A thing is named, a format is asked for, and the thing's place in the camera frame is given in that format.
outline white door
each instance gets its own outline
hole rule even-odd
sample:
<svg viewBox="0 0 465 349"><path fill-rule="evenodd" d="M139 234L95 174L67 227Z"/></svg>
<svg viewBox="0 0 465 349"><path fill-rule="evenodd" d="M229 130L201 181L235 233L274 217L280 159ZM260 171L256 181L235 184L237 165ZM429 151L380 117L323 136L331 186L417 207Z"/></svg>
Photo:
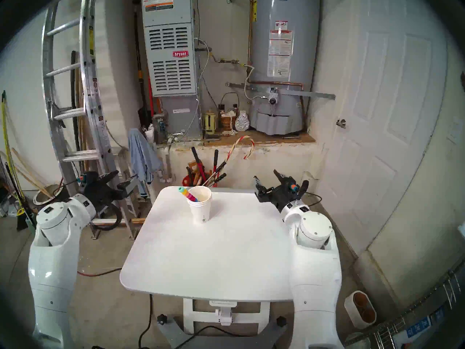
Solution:
<svg viewBox="0 0 465 349"><path fill-rule="evenodd" d="M360 0L359 6L358 53L339 116L346 128L336 127L317 191L356 254L415 175L447 66L443 28L425 2Z"/></svg>

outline metal wire rack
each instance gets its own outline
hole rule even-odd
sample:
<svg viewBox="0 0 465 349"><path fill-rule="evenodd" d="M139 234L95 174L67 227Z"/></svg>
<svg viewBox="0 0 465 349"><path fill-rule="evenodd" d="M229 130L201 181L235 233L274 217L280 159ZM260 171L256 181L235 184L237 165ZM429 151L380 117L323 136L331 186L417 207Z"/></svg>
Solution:
<svg viewBox="0 0 465 349"><path fill-rule="evenodd" d="M426 302L430 302L430 304L431 302L438 302L438 306L446 304L448 308L452 310L457 303L458 296L462 293L460 286L465 287L465 259L463 259L455 269L449 270L442 277L442 280L432 287L425 296L410 305L398 317L373 327L363 335L346 341L344 346L369 338L372 348L395 349L393 336L406 329L408 325L412 325L416 322L414 320L415 311Z"/></svg>

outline white table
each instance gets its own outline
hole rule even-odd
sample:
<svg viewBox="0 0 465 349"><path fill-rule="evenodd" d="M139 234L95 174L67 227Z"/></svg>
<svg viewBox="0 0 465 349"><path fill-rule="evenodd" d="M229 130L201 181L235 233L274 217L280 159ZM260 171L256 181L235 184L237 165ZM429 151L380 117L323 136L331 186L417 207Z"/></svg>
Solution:
<svg viewBox="0 0 465 349"><path fill-rule="evenodd" d="M194 224L185 197L171 186L152 206L120 281L128 290L187 298L187 332L194 320L215 315L193 312L192 299L262 302L261 313L232 316L233 322L258 319L260 332L269 302L292 300L289 268L288 229L271 203L251 192L214 191L210 220Z"/></svg>

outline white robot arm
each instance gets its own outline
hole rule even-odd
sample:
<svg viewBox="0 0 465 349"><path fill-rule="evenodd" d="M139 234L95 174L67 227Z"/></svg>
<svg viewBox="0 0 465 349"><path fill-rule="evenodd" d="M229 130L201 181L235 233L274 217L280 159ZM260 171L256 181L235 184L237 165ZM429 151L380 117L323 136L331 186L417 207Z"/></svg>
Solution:
<svg viewBox="0 0 465 349"><path fill-rule="evenodd" d="M272 202L289 227L294 301L290 348L343 348L336 332L336 302L342 274L331 222L300 200L308 189L308 181L299 187L292 177L284 177L276 170L274 173L281 185L266 189L255 177L256 195L261 202Z"/></svg>
<svg viewBox="0 0 465 349"><path fill-rule="evenodd" d="M139 182L136 178L112 189L107 183L118 171L104 176L87 172L79 194L64 202L54 202L37 215L35 238L29 252L29 282L35 306L33 337L43 348L74 348L68 320L68 304L76 282L79 241L82 229L106 206L121 212L113 200L127 197Z"/></svg>

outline blue towel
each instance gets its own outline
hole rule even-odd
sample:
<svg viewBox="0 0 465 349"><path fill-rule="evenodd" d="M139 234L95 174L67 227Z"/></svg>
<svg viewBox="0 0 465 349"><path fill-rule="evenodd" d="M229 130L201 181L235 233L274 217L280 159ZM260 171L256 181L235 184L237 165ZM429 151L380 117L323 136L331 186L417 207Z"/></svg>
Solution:
<svg viewBox="0 0 465 349"><path fill-rule="evenodd" d="M140 181L145 181L150 185L153 181L153 174L160 170L162 162L138 129L129 130L128 141L133 171ZM139 193L141 196L147 196L141 184L139 184Z"/></svg>

